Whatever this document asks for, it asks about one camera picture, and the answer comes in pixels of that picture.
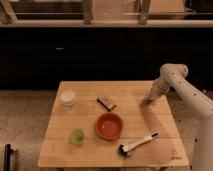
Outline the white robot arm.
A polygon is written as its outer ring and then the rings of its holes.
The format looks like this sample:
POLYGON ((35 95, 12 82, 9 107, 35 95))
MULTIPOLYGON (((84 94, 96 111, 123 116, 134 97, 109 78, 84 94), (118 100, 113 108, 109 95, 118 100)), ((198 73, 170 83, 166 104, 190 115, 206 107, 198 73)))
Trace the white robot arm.
POLYGON ((191 171, 213 171, 213 100, 190 84, 186 80, 187 75, 188 68, 184 64, 163 64, 160 75, 145 95, 144 102, 155 101, 173 87, 200 120, 191 171))

